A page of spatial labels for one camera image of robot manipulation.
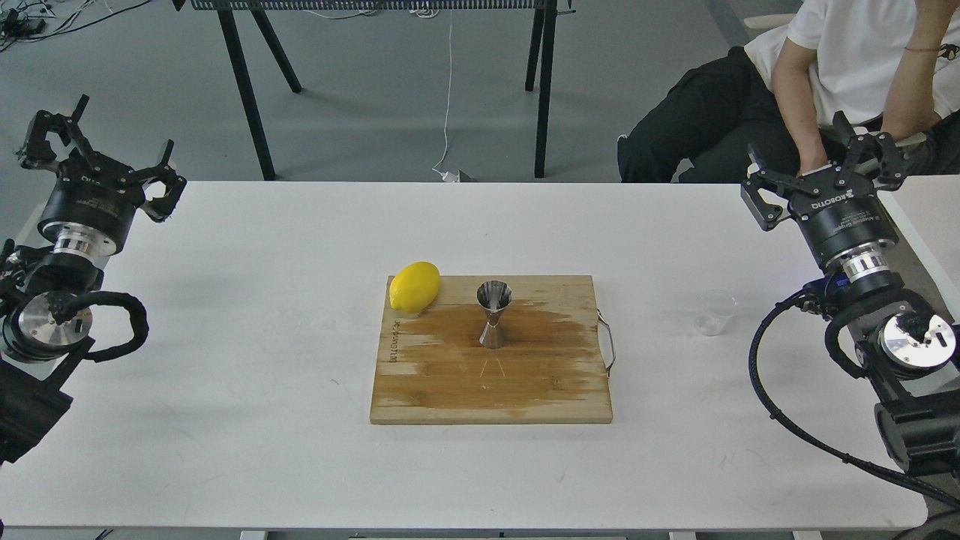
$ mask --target cutting board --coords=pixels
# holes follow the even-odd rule
[[[480,345],[477,287],[513,289],[499,328]],[[385,295],[373,379],[373,424],[608,424],[613,411],[591,276],[442,276],[425,311]]]

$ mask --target cocktail jigger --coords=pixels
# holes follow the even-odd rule
[[[510,305],[514,298],[514,291],[504,282],[490,280],[484,282],[477,289],[477,303],[487,313],[487,326],[480,334],[480,344],[488,349],[499,349],[503,343],[503,334],[497,327],[500,315]]]

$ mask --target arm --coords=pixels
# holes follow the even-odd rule
[[[927,130],[941,120],[933,110],[933,68],[960,0],[916,0],[916,4],[917,22],[883,106],[880,129],[894,140]]]
[[[800,153],[799,174],[828,163],[807,74],[807,69],[816,58],[816,50],[801,47],[788,38],[780,50],[771,77],[780,116]]]

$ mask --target table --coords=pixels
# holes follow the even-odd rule
[[[418,259],[592,275],[612,424],[371,425],[384,283]],[[147,344],[67,382],[72,409],[0,469],[0,515],[351,534],[913,527],[921,496],[794,438],[749,384],[756,324],[819,276],[799,230],[763,233],[735,185],[193,183],[167,223],[138,216],[107,267],[105,290],[146,305]],[[740,310],[704,337],[693,311],[717,287]],[[99,347],[127,339],[110,316],[95,314]],[[892,466],[870,385],[833,364],[823,329],[794,311],[768,331],[768,391]]]
[[[186,0],[174,0],[174,6],[179,11]],[[240,44],[240,34],[237,32],[236,21],[233,18],[234,10],[249,11],[256,22],[260,34],[267,41],[270,52],[273,54],[280,72],[286,79],[287,85],[294,93],[300,93],[303,87],[294,72],[290,60],[276,37],[273,25],[267,18],[266,10],[418,10],[424,6],[434,9],[518,9],[533,8],[534,24],[530,36],[530,53],[527,60],[527,73],[524,88],[530,92],[534,89],[537,77],[538,55],[540,62],[540,96],[537,109],[537,149],[534,155],[534,177],[544,177],[546,165],[546,135],[550,112],[550,85],[553,81],[553,45],[557,30],[557,0],[432,0],[424,3],[417,0],[302,0],[289,2],[287,0],[191,0],[195,10],[216,10],[220,19],[220,27],[227,44],[230,64],[233,67],[233,76],[243,102],[244,114],[253,139],[253,149],[256,151],[260,163],[260,172],[264,180],[274,180],[273,158],[267,145],[267,137],[263,131],[263,122],[260,119],[259,107],[253,95],[253,85],[247,61],[244,58],[243,46]]]
[[[933,204],[960,201],[960,177],[911,177],[897,191],[881,192],[880,200],[940,289],[947,308],[960,320],[960,292],[951,277],[960,274],[956,242],[960,224],[954,205]]]

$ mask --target lemon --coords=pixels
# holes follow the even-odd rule
[[[400,270],[390,282],[390,307],[404,313],[420,313],[440,292],[440,270],[421,260]]]

